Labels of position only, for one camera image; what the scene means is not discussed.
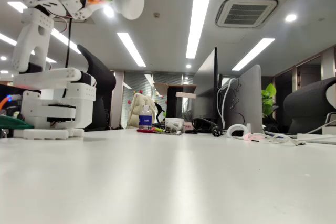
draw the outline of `plastic bottle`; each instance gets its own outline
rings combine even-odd
[[[144,105],[139,115],[139,129],[150,130],[152,128],[152,112],[149,110],[149,105]]]

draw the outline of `black office chair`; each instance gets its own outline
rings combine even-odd
[[[90,53],[82,45],[77,45],[78,50],[86,58],[89,64],[87,73],[97,81],[96,101],[93,103],[92,123],[85,128],[85,131],[109,130],[107,116],[104,109],[103,96],[112,92],[115,85],[115,76],[103,62]]]
[[[327,114],[336,111],[327,100],[327,89],[335,83],[336,77],[318,81],[285,98],[284,110],[293,118],[288,133],[307,133],[325,124]]]

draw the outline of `air conditioner vent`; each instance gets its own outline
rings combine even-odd
[[[226,0],[218,11],[216,25],[254,28],[260,26],[277,5],[277,0]]]

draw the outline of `black cable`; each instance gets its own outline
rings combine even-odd
[[[68,41],[67,59],[65,61],[65,68],[68,68],[68,65],[69,65],[71,25],[72,25],[72,19],[69,22],[69,28],[68,28],[69,29],[69,36],[68,36],[69,41]],[[65,88],[62,97],[64,98],[66,94],[67,94],[67,89]]]

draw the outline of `orange object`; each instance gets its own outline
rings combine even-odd
[[[9,97],[4,98],[1,102],[0,102],[0,110],[2,109],[2,107],[5,105],[6,102],[9,101]]]

